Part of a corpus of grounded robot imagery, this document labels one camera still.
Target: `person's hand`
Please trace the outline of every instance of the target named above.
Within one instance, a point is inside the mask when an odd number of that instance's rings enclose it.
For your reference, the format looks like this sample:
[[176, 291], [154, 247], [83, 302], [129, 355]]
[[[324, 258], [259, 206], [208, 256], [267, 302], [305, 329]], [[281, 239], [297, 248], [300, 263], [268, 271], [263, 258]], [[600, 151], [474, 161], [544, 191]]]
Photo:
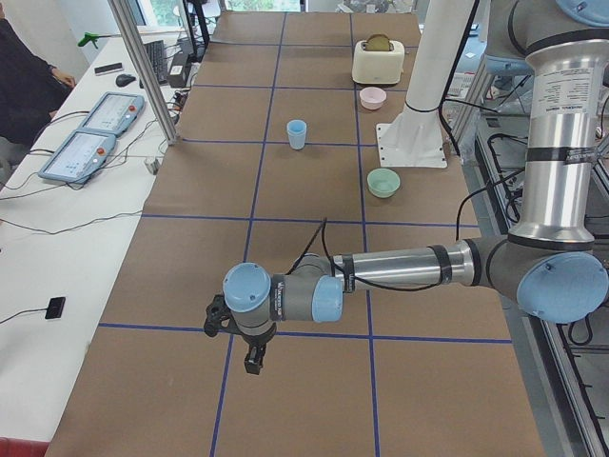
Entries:
[[59, 81], [64, 83], [66, 86], [73, 88], [76, 86], [76, 80], [71, 74], [64, 73], [59, 69], [53, 69], [51, 71], [53, 76], [55, 76]]

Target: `blue cup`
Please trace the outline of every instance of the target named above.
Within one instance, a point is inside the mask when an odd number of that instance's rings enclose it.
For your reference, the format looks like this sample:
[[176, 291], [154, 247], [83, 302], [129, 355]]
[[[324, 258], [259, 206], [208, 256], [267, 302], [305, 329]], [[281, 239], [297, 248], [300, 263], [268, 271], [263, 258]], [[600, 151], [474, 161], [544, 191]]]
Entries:
[[306, 122], [300, 119], [293, 119], [287, 123], [287, 139], [292, 149], [302, 149], [305, 147]]

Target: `control panel screen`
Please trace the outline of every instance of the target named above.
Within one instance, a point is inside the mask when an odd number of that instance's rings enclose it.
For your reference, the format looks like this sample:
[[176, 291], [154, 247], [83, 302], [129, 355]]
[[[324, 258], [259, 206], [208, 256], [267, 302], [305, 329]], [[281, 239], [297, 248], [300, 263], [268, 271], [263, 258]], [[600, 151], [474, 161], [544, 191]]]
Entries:
[[83, 127], [106, 131], [117, 130], [135, 99], [130, 95], [108, 95], [89, 116]]
[[74, 180], [81, 178], [91, 159], [106, 139], [106, 136], [92, 133], [76, 133], [61, 149], [61, 152], [46, 169], [46, 173]]

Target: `computer mouse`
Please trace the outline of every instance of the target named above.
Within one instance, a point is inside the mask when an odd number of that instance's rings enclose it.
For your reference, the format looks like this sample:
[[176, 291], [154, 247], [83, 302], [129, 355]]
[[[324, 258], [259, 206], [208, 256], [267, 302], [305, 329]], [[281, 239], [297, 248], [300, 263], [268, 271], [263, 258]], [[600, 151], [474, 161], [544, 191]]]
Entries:
[[133, 81], [135, 81], [137, 78], [135, 76], [133, 76], [132, 74], [126, 74], [126, 73], [122, 73], [119, 74], [116, 77], [116, 85], [119, 88], [123, 88], [124, 86], [131, 84]]

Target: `red object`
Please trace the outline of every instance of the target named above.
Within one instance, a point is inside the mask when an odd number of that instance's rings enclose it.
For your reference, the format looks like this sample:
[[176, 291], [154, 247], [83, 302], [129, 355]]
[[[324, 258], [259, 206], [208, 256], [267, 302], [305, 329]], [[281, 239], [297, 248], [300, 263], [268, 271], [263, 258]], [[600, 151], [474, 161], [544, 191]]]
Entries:
[[0, 457], [45, 457], [49, 443], [0, 438]]

